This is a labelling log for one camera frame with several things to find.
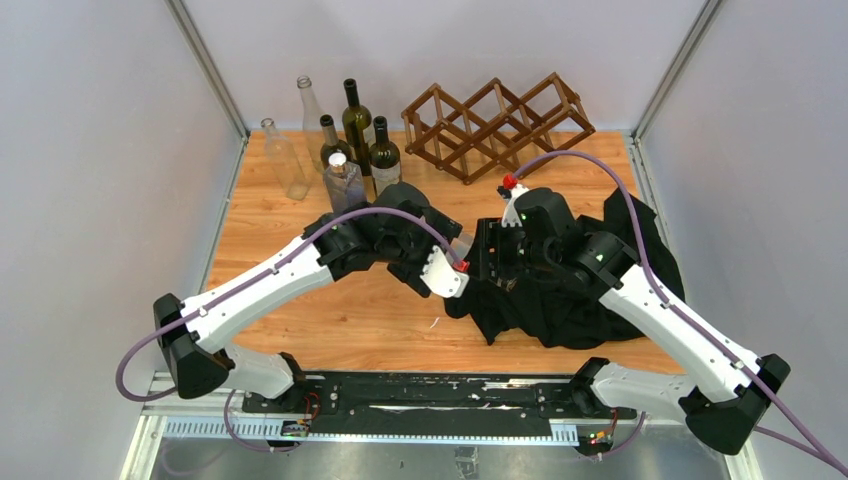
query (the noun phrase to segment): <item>white bottle cap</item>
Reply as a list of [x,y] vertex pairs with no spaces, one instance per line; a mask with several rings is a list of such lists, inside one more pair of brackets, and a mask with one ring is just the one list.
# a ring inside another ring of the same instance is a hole
[[341,167],[347,161],[347,157],[344,153],[336,152],[330,155],[328,162],[332,167]]

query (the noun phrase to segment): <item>white wall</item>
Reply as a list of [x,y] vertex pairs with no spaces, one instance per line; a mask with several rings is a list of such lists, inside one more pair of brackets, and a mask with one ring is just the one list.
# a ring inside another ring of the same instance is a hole
[[[725,2],[645,140],[687,298],[789,361],[781,397],[843,461],[846,20],[841,0]],[[774,408],[764,422],[793,432]],[[841,478],[769,438],[755,446],[769,480]]]
[[2,2],[0,65],[0,477],[113,479],[240,145],[162,1]]
[[254,128],[267,116],[300,126],[303,74],[336,117],[346,105],[342,81],[356,78],[363,103],[397,127],[433,82],[464,101],[492,77],[521,95],[552,71],[581,95],[596,127],[631,128],[703,3],[186,1]]

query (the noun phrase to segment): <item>red connector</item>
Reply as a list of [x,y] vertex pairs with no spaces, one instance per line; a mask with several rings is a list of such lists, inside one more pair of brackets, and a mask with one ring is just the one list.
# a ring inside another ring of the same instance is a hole
[[518,180],[516,180],[511,173],[508,173],[504,177],[504,188],[506,188],[507,190],[512,190],[513,188],[515,188],[516,185],[518,185]]

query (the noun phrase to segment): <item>wooden wine rack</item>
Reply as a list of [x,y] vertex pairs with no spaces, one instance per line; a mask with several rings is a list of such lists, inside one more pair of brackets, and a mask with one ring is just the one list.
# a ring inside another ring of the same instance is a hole
[[[551,86],[556,89],[559,102],[540,115],[530,108],[528,102]],[[491,92],[495,93],[500,112],[492,120],[486,121],[474,113],[472,108]],[[435,103],[436,110],[433,125],[424,123],[419,114],[419,109],[430,100]],[[443,111],[442,102],[453,109],[447,115]],[[465,185],[470,185],[497,165],[515,172],[520,166],[518,151],[531,143],[546,152],[566,150],[595,133],[595,127],[589,123],[580,103],[580,96],[556,73],[550,74],[521,97],[513,94],[496,77],[464,103],[460,103],[442,90],[439,84],[434,83],[406,107],[401,116],[406,127],[406,152],[432,163],[438,170],[450,173]],[[460,117],[464,128],[454,123]],[[554,147],[548,132],[567,119],[572,119],[582,131],[562,145]],[[514,129],[515,132],[502,132],[503,128]],[[427,149],[430,143],[432,152]],[[466,160],[471,149],[477,149],[487,158],[486,162],[473,172],[468,171]],[[537,163],[521,176],[529,175],[545,163],[547,161]]]

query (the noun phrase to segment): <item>wooden table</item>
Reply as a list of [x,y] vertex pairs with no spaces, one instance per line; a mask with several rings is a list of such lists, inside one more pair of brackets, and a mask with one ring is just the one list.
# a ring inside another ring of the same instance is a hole
[[[554,143],[565,141],[566,135],[552,135],[558,137]],[[210,273],[210,288],[265,260],[302,234],[320,214],[330,211],[327,193],[320,175],[309,166],[302,138],[297,133],[291,138],[304,170],[313,172],[307,198],[294,202],[283,195],[265,162],[264,135],[255,132]],[[403,151],[403,133],[393,133],[392,138]],[[522,161],[541,153],[534,148],[522,151]],[[596,133],[579,148],[608,162],[636,192],[621,134]],[[472,165],[475,161],[469,158]],[[473,185],[463,186],[420,158],[404,154],[402,165],[404,180],[472,235],[478,217],[503,213],[504,203],[495,191],[506,173],[500,167]],[[575,216],[601,217],[603,201],[614,188],[603,171],[578,158],[556,159],[524,183],[562,193]],[[305,369],[570,373],[588,357],[602,356],[631,368],[682,371],[644,338],[608,342],[589,351],[548,349],[514,329],[487,346],[470,317],[448,317],[441,298],[422,299],[381,266],[295,299],[243,331],[235,341],[266,353],[289,352]]]

